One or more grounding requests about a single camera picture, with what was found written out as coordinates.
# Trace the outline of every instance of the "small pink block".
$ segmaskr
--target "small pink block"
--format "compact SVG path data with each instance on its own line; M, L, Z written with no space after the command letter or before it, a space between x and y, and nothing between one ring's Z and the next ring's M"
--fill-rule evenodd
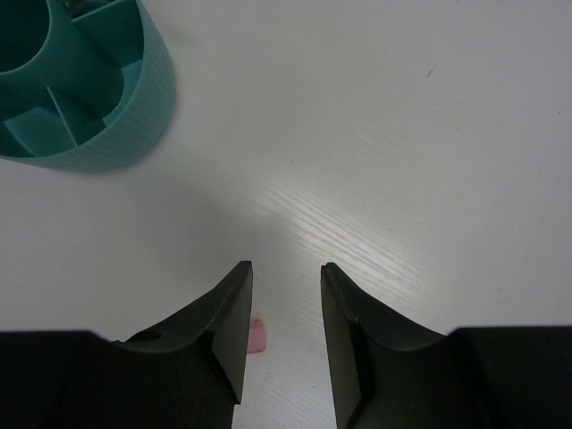
M266 350L266 327L262 319L250 319L247 354L262 353Z

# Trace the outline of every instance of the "tabletop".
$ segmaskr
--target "tabletop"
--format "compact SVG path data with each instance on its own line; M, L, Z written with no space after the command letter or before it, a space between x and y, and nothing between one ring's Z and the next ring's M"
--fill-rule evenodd
M438 332L570 324L572 2L143 0L178 101L141 162L0 162L0 329L125 340L242 259L234 427L333 428L320 266Z

